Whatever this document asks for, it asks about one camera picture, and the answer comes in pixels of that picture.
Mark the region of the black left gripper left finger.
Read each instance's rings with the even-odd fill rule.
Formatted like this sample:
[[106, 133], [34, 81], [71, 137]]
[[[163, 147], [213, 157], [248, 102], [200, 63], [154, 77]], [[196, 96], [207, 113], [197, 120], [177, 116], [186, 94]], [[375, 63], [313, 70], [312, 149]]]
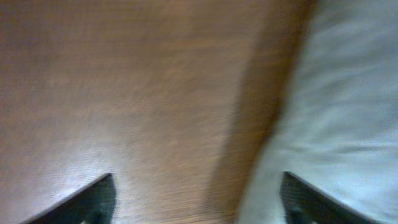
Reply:
[[116, 187], [104, 174], [23, 224], [111, 224], [116, 208]]

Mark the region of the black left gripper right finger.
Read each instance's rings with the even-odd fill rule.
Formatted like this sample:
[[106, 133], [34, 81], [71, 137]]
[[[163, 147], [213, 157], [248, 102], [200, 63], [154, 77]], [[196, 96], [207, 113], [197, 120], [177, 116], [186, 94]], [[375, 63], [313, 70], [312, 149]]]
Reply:
[[279, 193], [287, 224], [380, 224], [291, 172], [283, 173]]

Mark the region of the khaki shorts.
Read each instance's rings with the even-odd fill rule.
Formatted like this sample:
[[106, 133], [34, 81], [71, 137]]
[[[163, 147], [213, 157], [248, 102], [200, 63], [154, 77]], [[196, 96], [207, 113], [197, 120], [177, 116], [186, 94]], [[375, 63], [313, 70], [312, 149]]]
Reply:
[[397, 0], [316, 3], [238, 223], [285, 221], [285, 171], [377, 222], [397, 222]]

